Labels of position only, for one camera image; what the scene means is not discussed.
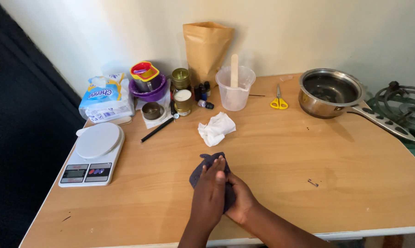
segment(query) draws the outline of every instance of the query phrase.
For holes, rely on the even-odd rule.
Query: white candle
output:
[[[174,94],[174,100],[176,101],[185,101],[191,98],[192,93],[188,90],[179,90]]]

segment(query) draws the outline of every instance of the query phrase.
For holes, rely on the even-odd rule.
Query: purple cloth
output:
[[[189,183],[191,183],[192,188],[195,189],[195,186],[198,183],[198,180],[200,179],[201,172],[203,171],[203,165],[206,165],[209,169],[213,163],[214,160],[220,157],[220,155],[223,155],[224,159],[226,159],[226,156],[224,155],[224,152],[215,153],[214,155],[209,154],[201,154],[200,157],[204,158],[204,160],[195,168],[195,170],[192,172],[191,176],[189,177]],[[229,165],[227,164],[226,160],[226,166],[224,167],[224,173],[226,176],[230,173]],[[235,195],[235,192],[233,192],[233,187],[231,183],[226,183],[225,188],[225,194],[224,194],[224,209],[223,214],[235,203],[237,200],[237,196]]]

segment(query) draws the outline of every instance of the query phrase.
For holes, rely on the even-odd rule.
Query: wooden table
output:
[[[265,97],[249,96],[237,112],[222,108],[215,88],[209,98],[214,110],[194,106],[191,115],[143,144],[151,130],[137,112],[122,126],[126,138],[111,184],[60,188],[57,179],[21,246],[176,247],[191,208],[189,175],[199,154],[219,151],[260,203],[321,238],[415,233],[414,156],[360,116],[321,120],[305,114],[297,100],[299,76],[287,82],[257,78],[251,94]],[[269,106],[277,83],[286,110]],[[220,111],[237,131],[208,147],[198,123]],[[259,242],[223,217],[208,245]]]

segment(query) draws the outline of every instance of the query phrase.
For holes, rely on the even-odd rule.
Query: scissors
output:
[[[278,84],[278,90],[277,90],[276,98],[275,98],[275,100],[273,100],[273,102],[270,103],[270,106],[274,109],[279,109],[279,110],[285,110],[285,109],[288,108],[287,102],[285,102],[281,98],[281,91],[279,90],[279,84]]]

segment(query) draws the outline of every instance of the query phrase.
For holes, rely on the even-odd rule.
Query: brown paper bag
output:
[[[183,24],[191,85],[205,81],[215,87],[235,29],[214,22]]]

